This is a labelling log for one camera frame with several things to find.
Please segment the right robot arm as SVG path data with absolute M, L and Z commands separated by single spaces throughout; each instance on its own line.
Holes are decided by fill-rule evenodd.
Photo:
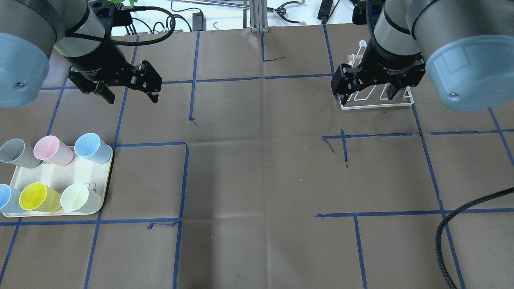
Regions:
M 387 98 L 427 75 L 442 104 L 474 112 L 513 101 L 512 0 L 366 0 L 370 39 L 360 64 L 341 64 L 332 93 L 345 104 L 367 87 Z

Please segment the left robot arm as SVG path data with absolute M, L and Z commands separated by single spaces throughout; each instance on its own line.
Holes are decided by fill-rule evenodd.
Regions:
M 110 87 L 145 93 L 156 104 L 162 77 L 149 61 L 130 64 L 119 46 L 159 43 L 171 36 L 143 42 L 116 41 L 112 27 L 131 24 L 131 12 L 153 6 L 125 6 L 108 0 L 2 0 L 2 108 L 33 102 L 49 73 L 53 51 L 70 63 L 68 79 L 84 94 L 95 94 L 108 104 Z

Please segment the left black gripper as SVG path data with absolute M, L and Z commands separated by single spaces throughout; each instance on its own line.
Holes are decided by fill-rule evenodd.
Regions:
M 73 66 L 69 69 L 67 76 L 83 93 L 98 93 L 111 105 L 114 104 L 116 97 L 109 88 L 111 86 L 125 86 L 144 92 L 153 104 L 158 103 L 162 87 L 161 75 L 147 60 L 143 60 L 136 66 L 128 65 L 126 68 L 118 69 L 112 76 L 102 76 L 95 80 L 86 78 L 84 73 Z

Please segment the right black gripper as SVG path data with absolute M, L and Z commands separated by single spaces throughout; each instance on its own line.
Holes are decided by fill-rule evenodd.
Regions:
M 415 87 L 425 74 L 425 62 L 417 60 L 410 67 L 391 68 L 378 63 L 358 67 L 341 64 L 331 80 L 332 94 L 340 97 L 342 107 L 347 104 L 349 95 L 374 85 L 389 84 L 387 100 L 393 100 L 397 93 L 407 87 Z

